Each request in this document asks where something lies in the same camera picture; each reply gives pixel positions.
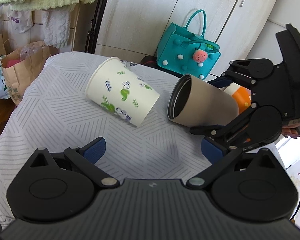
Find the gray striped tablecloth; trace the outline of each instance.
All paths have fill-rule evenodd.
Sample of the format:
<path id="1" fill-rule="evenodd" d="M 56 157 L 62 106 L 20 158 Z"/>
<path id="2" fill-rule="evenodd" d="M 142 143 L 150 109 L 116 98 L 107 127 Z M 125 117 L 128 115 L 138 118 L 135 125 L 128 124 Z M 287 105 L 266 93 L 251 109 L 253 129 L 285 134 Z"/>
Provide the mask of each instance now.
<path id="1" fill-rule="evenodd" d="M 124 178 L 183 181 L 207 168 L 201 137 L 167 119 L 167 104 L 178 78 L 135 63 L 123 62 L 161 96 L 138 128 L 107 113 L 84 97 L 86 84 L 106 57 L 68 52 L 49 58 L 26 90 L 0 137 L 0 224 L 14 218 L 6 191 L 38 147 L 63 152 L 82 147 L 98 136 L 107 150 L 96 165 L 121 182 Z"/>

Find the white fluffy towel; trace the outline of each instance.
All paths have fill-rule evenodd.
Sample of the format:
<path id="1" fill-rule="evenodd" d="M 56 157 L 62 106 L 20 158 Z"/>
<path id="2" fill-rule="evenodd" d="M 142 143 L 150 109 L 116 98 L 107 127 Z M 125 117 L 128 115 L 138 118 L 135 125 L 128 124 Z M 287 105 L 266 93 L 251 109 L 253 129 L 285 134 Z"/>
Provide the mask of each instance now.
<path id="1" fill-rule="evenodd" d="M 70 34 L 71 6 L 42 11 L 44 43 L 58 49 L 66 47 Z"/>

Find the teal handbag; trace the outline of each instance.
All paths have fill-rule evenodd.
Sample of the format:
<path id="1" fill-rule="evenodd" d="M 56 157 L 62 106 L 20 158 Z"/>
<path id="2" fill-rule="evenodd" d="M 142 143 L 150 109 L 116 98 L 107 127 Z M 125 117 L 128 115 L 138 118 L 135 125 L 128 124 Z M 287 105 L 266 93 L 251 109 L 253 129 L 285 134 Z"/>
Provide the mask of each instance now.
<path id="1" fill-rule="evenodd" d="M 201 36 L 188 31 L 191 20 L 200 12 L 203 13 Z M 218 44 L 204 39 L 206 25 L 204 10 L 192 14 L 185 27 L 171 23 L 158 44 L 157 64 L 182 75 L 205 79 L 221 55 Z"/>

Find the screw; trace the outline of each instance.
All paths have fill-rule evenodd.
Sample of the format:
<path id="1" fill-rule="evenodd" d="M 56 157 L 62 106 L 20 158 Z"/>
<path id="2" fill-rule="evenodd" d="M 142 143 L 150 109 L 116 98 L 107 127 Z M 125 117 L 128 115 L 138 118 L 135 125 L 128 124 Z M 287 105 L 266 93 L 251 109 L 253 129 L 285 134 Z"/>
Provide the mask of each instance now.
<path id="1" fill-rule="evenodd" d="M 151 183 L 149 183 L 149 186 L 150 187 L 156 187 L 158 184 L 156 184 L 155 182 L 151 182 Z"/>
<path id="2" fill-rule="evenodd" d="M 117 180 L 115 178 L 103 178 L 101 183 L 105 186 L 113 186 L 117 183 Z"/>
<path id="3" fill-rule="evenodd" d="M 189 183 L 192 186 L 202 186 L 204 184 L 204 179 L 198 178 L 198 177 L 194 177 L 194 178 L 189 179 Z"/>

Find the wardrobe door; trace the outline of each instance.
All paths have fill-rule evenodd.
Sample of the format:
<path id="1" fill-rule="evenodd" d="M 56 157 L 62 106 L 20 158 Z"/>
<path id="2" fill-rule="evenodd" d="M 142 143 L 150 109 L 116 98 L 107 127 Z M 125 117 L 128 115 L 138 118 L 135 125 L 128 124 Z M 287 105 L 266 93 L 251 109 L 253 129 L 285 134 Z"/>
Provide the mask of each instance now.
<path id="1" fill-rule="evenodd" d="M 257 40 L 276 0 L 238 0 L 217 44 L 221 56 L 211 74 L 220 76 L 231 60 L 245 59 Z"/>
<path id="2" fill-rule="evenodd" d="M 106 57 L 119 57 L 122 60 L 127 60 L 129 62 L 139 63 L 141 60 L 147 56 L 145 54 L 137 53 L 130 50 L 118 49 L 114 47 L 108 47 L 103 45 L 96 45 L 95 54 L 102 55 Z"/>
<path id="3" fill-rule="evenodd" d="M 232 8 L 237 0 L 178 0 L 168 26 L 174 22 L 185 26 L 191 14 L 198 9 L 203 9 L 207 15 L 205 39 L 215 41 L 219 36 Z M 202 14 L 193 18 L 188 30 L 201 35 L 203 28 Z"/>
<path id="4" fill-rule="evenodd" d="M 154 55 L 177 0 L 108 0 L 98 45 Z"/>

